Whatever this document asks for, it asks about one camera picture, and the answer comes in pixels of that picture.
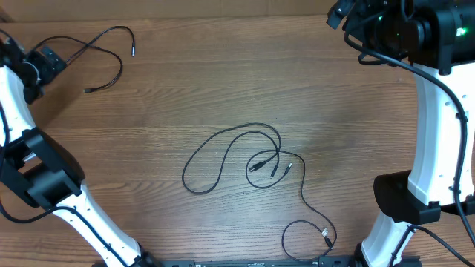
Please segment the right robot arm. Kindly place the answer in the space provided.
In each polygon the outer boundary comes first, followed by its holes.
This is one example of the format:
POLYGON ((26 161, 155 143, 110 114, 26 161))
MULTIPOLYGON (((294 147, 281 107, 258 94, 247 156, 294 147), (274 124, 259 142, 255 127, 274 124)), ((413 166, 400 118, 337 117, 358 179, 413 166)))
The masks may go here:
POLYGON ((419 266, 404 248, 442 214, 474 235, 474 3, 338 0, 327 24, 344 31, 361 64, 411 72, 417 93, 413 167, 374 179, 379 215, 347 263, 419 266))

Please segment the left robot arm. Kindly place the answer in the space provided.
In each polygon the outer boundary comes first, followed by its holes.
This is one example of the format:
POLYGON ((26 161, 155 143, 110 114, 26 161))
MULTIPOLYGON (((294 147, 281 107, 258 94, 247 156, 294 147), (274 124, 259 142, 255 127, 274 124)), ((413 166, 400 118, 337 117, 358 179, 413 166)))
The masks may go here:
POLYGON ((103 266, 159 266, 95 202, 76 159, 36 126, 29 105, 68 63, 38 43, 25 52, 14 38, 1 41, 1 183, 43 213, 11 222, 29 224, 49 214, 73 227, 101 256, 103 266))

